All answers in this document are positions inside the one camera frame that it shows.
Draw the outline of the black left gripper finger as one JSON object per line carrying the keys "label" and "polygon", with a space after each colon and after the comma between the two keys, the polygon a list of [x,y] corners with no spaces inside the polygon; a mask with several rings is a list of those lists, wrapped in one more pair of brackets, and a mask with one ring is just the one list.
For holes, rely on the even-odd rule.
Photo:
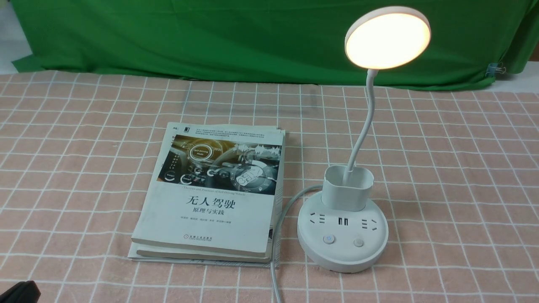
{"label": "black left gripper finger", "polygon": [[35,281],[21,281],[0,296],[1,303],[38,303],[42,295]]}

